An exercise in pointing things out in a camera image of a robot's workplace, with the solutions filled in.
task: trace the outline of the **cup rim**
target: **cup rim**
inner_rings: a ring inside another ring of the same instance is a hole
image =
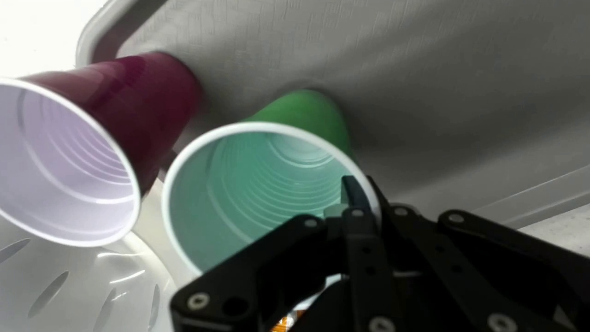
[[[196,140],[192,140],[179,155],[178,159],[172,162],[167,177],[165,177],[165,188],[163,188],[163,220],[165,220],[165,229],[167,229],[167,236],[170,238],[174,249],[179,253],[181,260],[194,271],[194,273],[203,273],[192,260],[191,256],[185,253],[183,245],[179,244],[176,232],[174,232],[174,225],[172,225],[172,194],[174,194],[174,185],[176,185],[176,177],[181,173],[183,166],[187,164],[187,161],[200,151],[202,148],[233,137],[233,135],[242,135],[242,133],[279,133],[279,135],[288,135],[288,137],[296,137],[312,144],[318,144],[321,149],[325,149],[327,153],[331,153],[334,159],[338,159],[353,175],[355,179],[360,183],[360,186],[364,188],[368,199],[369,199],[369,207],[373,216],[377,218],[377,225],[382,225],[382,209],[380,209],[380,201],[379,196],[373,188],[373,185],[369,183],[368,175],[356,166],[356,162],[353,162],[353,159],[349,155],[345,155],[340,148],[336,148],[334,144],[331,144],[329,140],[294,127],[294,126],[285,126],[285,124],[272,124],[272,122],[240,122],[240,124],[229,124],[218,129],[213,129],[209,133],[203,133],[202,137],[198,137]]]
[[[113,138],[113,135],[108,133],[108,129],[102,124],[98,124],[91,114],[87,114],[87,111],[84,111],[74,102],[71,102],[69,98],[65,98],[65,96],[61,96],[61,94],[58,94],[58,92],[54,92],[50,89],[45,89],[41,85],[36,85],[36,83],[25,81],[25,79],[12,79],[12,78],[0,78],[0,87],[23,89],[23,90],[28,90],[28,92],[36,92],[36,94],[39,94],[43,98],[50,98],[52,102],[56,102],[56,103],[63,105],[65,109],[69,109],[73,114],[76,114],[87,126],[91,126],[111,146],[111,149],[115,151],[115,155],[122,162],[126,173],[132,179],[132,194],[133,194],[133,214],[130,218],[132,221],[126,223],[117,232],[113,232],[109,236],[104,236],[104,238],[98,238],[98,240],[73,240],[73,238],[65,238],[65,236],[49,234],[49,232],[43,232],[43,231],[39,231],[36,227],[30,227],[28,223],[19,221],[17,218],[6,214],[2,209],[0,209],[0,216],[4,220],[12,221],[14,225],[25,229],[30,234],[36,234],[39,238],[45,238],[45,240],[54,242],[54,244],[71,245],[71,247],[109,245],[109,244],[115,244],[119,240],[122,240],[126,234],[130,234],[133,231],[135,223],[139,221],[139,216],[141,216],[141,205],[143,205],[141,183],[139,183],[139,177],[137,177],[128,155],[124,153],[120,144]]]

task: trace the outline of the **green cup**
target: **green cup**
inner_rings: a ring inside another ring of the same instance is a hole
[[[377,194],[351,161],[338,105],[314,90],[279,98],[255,116],[196,138],[165,181],[165,223],[181,256],[209,271],[297,214],[342,203],[355,175],[380,221]]]

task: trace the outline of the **screw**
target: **screw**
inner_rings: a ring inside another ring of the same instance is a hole
[[[209,295],[207,293],[196,293],[192,297],[189,297],[187,306],[194,312],[203,310],[209,306]]]
[[[487,325],[493,332],[519,332],[517,321],[506,314],[491,314]]]
[[[465,223],[465,218],[462,214],[450,214],[449,221],[452,223]]]
[[[307,225],[309,229],[316,229],[320,223],[318,223],[318,220],[307,220],[305,225]]]
[[[369,323],[371,332],[395,332],[395,325],[388,317],[375,317]]]
[[[395,209],[395,216],[408,216],[410,212],[406,209]]]

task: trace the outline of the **red cup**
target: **red cup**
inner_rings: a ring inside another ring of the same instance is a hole
[[[76,247],[120,240],[200,98],[161,52],[0,79],[0,218]]]

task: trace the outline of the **plastic cup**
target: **plastic cup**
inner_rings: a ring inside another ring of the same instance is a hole
[[[0,216],[65,245],[120,240],[198,96],[167,54],[0,79]]]
[[[373,214],[377,194],[351,161],[338,105],[314,90],[279,98],[246,122],[196,138],[165,181],[163,214],[179,255],[209,271],[297,214],[325,216],[355,175]]]

